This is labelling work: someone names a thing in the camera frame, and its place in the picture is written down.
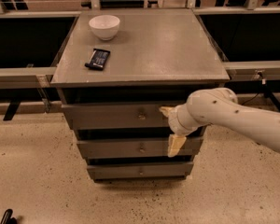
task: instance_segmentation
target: wooden drawer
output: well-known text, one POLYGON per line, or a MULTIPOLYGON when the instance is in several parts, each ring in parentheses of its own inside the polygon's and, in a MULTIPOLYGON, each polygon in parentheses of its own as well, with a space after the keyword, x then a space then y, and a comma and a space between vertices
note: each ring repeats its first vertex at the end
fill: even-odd
POLYGON ((63 105, 63 112, 73 130, 164 127, 168 121, 159 108, 178 104, 182 102, 63 105))
MULTIPOLYGON (((178 155, 196 155, 202 145, 202 137, 191 137, 178 155)), ((107 139, 77 141, 84 159, 157 157, 167 156, 168 138, 107 139)))
POLYGON ((143 178, 143 177, 186 177, 193 168, 193 162, 153 163, 130 165, 89 165, 88 172, 92 179, 143 178))

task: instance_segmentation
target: beige floor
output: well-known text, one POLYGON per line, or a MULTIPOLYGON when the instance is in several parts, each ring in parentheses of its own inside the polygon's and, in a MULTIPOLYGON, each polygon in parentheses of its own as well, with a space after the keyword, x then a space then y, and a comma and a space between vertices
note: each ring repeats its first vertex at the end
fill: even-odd
POLYGON ((61 113, 0 116, 0 220, 32 223, 280 223, 280 155, 209 126, 186 180, 94 183, 61 113))

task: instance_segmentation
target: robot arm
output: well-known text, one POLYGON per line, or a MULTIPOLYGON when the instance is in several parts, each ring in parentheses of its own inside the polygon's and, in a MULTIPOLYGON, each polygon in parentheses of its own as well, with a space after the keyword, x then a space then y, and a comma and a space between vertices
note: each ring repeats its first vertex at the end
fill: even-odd
POLYGON ((187 135, 208 124, 230 128, 280 153, 280 113, 238 105, 229 89, 196 91, 185 104, 161 107, 161 112, 174 132, 169 138, 169 157, 178 153, 187 135))

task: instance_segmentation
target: white bowl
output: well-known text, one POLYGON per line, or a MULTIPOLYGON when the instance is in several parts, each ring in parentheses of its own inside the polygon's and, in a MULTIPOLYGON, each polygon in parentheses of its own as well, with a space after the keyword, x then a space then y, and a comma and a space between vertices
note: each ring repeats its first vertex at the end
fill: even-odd
POLYGON ((112 39, 119 31, 120 19, 111 15, 101 15, 90 20, 92 32, 102 40, 112 39))

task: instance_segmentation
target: drawer knob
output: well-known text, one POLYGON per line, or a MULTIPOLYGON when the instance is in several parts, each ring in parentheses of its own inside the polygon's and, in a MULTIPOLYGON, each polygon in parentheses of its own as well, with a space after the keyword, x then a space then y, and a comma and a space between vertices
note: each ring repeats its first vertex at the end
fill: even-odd
POLYGON ((147 119, 147 115, 145 113, 139 113, 138 118, 140 120, 145 120, 145 119, 147 119))

